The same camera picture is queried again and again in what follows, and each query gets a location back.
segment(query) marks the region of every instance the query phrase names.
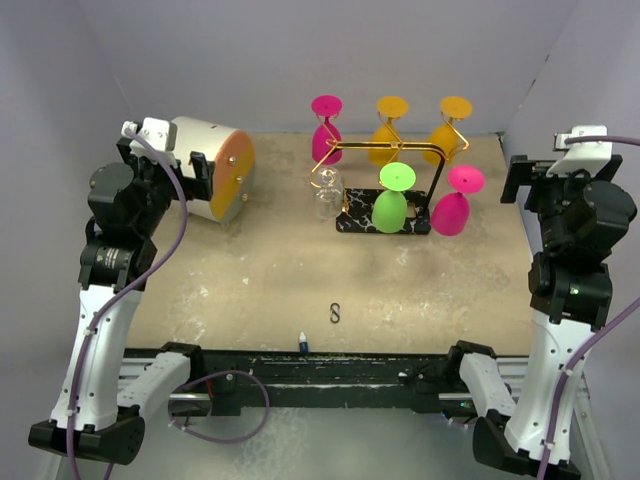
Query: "gold rod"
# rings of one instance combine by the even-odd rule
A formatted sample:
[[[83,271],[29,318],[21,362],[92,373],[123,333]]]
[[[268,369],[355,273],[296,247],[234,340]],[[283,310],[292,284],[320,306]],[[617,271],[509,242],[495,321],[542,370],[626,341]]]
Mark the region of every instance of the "gold rod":
[[[342,195],[342,211],[344,213],[349,213],[349,199],[347,198],[347,189],[344,189],[344,193]]]
[[[391,120],[392,118],[389,117],[387,118],[387,121],[385,122],[384,119],[382,118],[382,114],[380,112],[378,112],[378,118],[380,119],[380,121],[382,122],[382,124],[387,127],[387,130],[389,130],[391,132],[391,134],[396,137],[396,140],[398,140],[398,143],[402,143],[402,139],[400,138],[400,135],[398,135],[393,128],[391,128]]]
[[[430,142],[402,142],[394,144],[392,142],[332,142],[330,144],[337,150],[411,150],[426,151],[444,155],[445,152],[434,143]]]
[[[327,117],[327,118],[329,118],[330,120],[333,120],[334,118],[337,118],[337,117],[338,117],[338,115],[334,115],[333,117]],[[318,115],[317,113],[316,113],[316,118],[317,118],[317,119],[318,119],[318,121],[320,122],[320,125],[322,125],[322,126],[324,127],[324,129],[325,129],[327,132],[329,132],[329,135],[331,135],[331,138],[333,138],[333,140],[334,140],[335,142],[337,142],[337,141],[338,141],[338,139],[335,137],[335,135],[333,134],[333,132],[329,129],[329,127],[327,127],[327,124],[326,124],[326,123],[324,123],[324,120],[322,120],[322,118],[320,118],[320,115]]]
[[[453,149],[449,152],[449,156],[453,156],[453,155],[457,155],[460,152],[464,152],[467,148],[469,148],[469,142],[467,141],[466,138],[464,138],[464,136],[456,129],[456,127],[453,126],[453,122],[454,120],[456,120],[453,117],[445,117],[444,116],[444,112],[440,112],[440,115],[442,116],[442,119],[444,120],[444,122],[449,125],[451,127],[451,129],[453,130],[453,132],[458,136],[458,138],[460,140],[462,140],[462,145],[456,145],[455,147],[453,147]]]
[[[316,173],[316,170],[318,170],[318,168],[320,168],[320,165],[322,165],[324,162],[326,162],[326,161],[327,161],[327,158],[329,158],[329,157],[331,156],[331,154],[332,154],[333,152],[335,152],[336,150],[337,150],[337,148],[336,148],[336,146],[335,146],[335,145],[334,145],[333,147],[331,147],[331,150],[329,150],[329,151],[327,152],[327,154],[326,154],[324,157],[322,157],[318,163],[316,163],[316,166],[315,166],[315,167],[313,167],[313,170],[311,170],[311,174],[309,175],[309,182],[310,182],[310,183],[311,183],[311,185],[313,185],[314,187],[316,187],[316,188],[322,188],[322,185],[318,185],[317,183],[315,183],[315,182],[312,180],[313,174],[314,174],[314,173]],[[333,182],[334,182],[334,181],[335,181],[335,178],[332,178],[332,179],[331,179],[331,181],[329,182],[329,184],[328,184],[327,186],[331,186],[331,185],[333,185]]]
[[[388,161],[387,163],[385,163],[385,164],[384,164],[384,165],[385,165],[385,167],[386,167],[387,165],[389,165],[391,162],[394,162],[394,161],[395,161],[395,159],[398,157],[398,154],[399,154],[399,153],[400,153],[400,149],[398,148],[398,149],[395,151],[395,153],[394,153],[393,155],[391,155],[391,158],[389,159],[389,161]]]

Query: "beige table surface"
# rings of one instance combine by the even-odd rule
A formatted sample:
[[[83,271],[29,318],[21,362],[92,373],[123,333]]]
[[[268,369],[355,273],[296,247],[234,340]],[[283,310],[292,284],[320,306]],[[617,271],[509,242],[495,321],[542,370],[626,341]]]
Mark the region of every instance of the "beige table surface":
[[[315,351],[440,353],[465,339],[499,354],[528,352],[531,254],[517,207],[499,202],[506,167],[495,136],[470,139],[471,148],[454,162],[474,165],[487,178],[484,190],[469,197],[471,218],[454,238],[338,233],[334,222],[313,213],[311,136],[251,138],[257,174],[243,212],[227,229],[189,217],[181,247],[149,281],[128,346],[173,340],[296,350],[304,331]],[[403,152],[401,160],[418,174],[414,188],[426,190],[435,167],[419,152]],[[347,186],[378,186],[378,168],[364,151],[345,152],[336,166]],[[452,191],[448,170],[436,201]],[[173,206],[154,236],[159,253],[178,221]],[[341,306],[335,325],[332,302]]]

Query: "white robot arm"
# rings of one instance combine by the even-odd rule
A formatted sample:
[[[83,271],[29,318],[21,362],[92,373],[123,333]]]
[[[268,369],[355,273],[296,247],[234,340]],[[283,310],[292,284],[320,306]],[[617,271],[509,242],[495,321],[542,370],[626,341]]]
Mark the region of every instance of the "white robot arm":
[[[622,162],[611,155],[611,143],[565,144],[592,135],[606,135],[606,127],[577,126],[557,135],[556,149],[568,150],[561,160],[516,156],[509,167],[501,201],[513,203],[519,186],[531,186],[525,208],[538,214],[543,241],[529,272],[533,344],[517,405],[490,356],[467,353],[459,372],[481,417],[475,458],[501,470],[536,475],[548,450],[552,478],[580,478],[570,464],[569,435],[587,355],[572,371],[565,365],[605,325],[612,285],[602,260],[636,215],[629,194],[611,183]],[[569,379],[555,412],[555,437],[548,442],[552,399],[563,373]]]
[[[183,176],[173,155],[176,126],[147,118],[142,125],[125,122],[118,149],[124,163],[100,168],[91,178],[87,244],[80,258],[80,314],[67,375],[48,420],[32,426],[29,444],[66,453],[65,440],[73,415],[75,455],[107,463],[128,464],[138,453],[145,419],[169,394],[193,375],[191,351],[160,353],[131,385],[118,392],[118,379],[129,327],[142,298],[156,247],[151,236],[177,192],[162,166],[143,145],[125,136],[137,133],[173,171],[187,200],[210,200],[214,164],[191,152],[193,178]],[[119,300],[96,324],[96,313]],[[85,339],[91,337],[83,352]],[[79,385],[74,391],[73,385]]]

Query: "gray wall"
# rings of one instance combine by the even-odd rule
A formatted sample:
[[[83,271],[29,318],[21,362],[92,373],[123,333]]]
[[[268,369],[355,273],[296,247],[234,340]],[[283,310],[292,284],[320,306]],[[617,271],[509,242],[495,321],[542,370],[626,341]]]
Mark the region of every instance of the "gray wall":
[[[88,178],[129,115],[75,0],[0,8],[0,477],[37,478],[27,446],[60,391],[78,315]]]
[[[254,131],[317,126],[311,100],[344,100],[345,131],[402,95],[404,131],[467,96],[466,132],[502,131],[575,0],[80,0],[138,115],[191,115]]]
[[[554,131],[575,124],[603,123],[609,132],[640,136],[640,4],[637,0],[581,0],[534,87],[505,135],[507,156],[524,153],[548,159]],[[640,150],[615,146],[625,157],[616,183],[640,205]],[[535,218],[526,217],[539,248]],[[608,260],[614,283],[611,313],[639,294],[640,221]],[[640,397],[640,314],[594,348],[587,364],[596,421],[616,478],[638,478],[637,399]]]

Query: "black metal bar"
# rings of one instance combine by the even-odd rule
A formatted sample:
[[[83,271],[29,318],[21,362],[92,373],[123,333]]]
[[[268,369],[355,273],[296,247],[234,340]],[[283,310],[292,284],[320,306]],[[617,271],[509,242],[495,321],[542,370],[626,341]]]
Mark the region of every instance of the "black metal bar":
[[[438,163],[438,169],[436,170],[436,174],[433,176],[433,181],[431,182],[431,187],[429,188],[429,192],[427,193],[427,199],[425,200],[424,208],[428,209],[431,204],[431,199],[433,198],[433,193],[436,191],[436,186],[438,185],[438,181],[440,180],[440,175],[442,174],[442,169],[444,168],[445,159],[440,157],[440,163]]]
[[[154,349],[127,349],[126,358],[153,358]],[[251,372],[267,388],[273,407],[407,408],[439,413],[439,393],[467,392],[448,378],[447,355],[255,352],[203,350],[208,373]],[[259,388],[243,377],[213,381],[212,415],[240,415],[261,407]]]

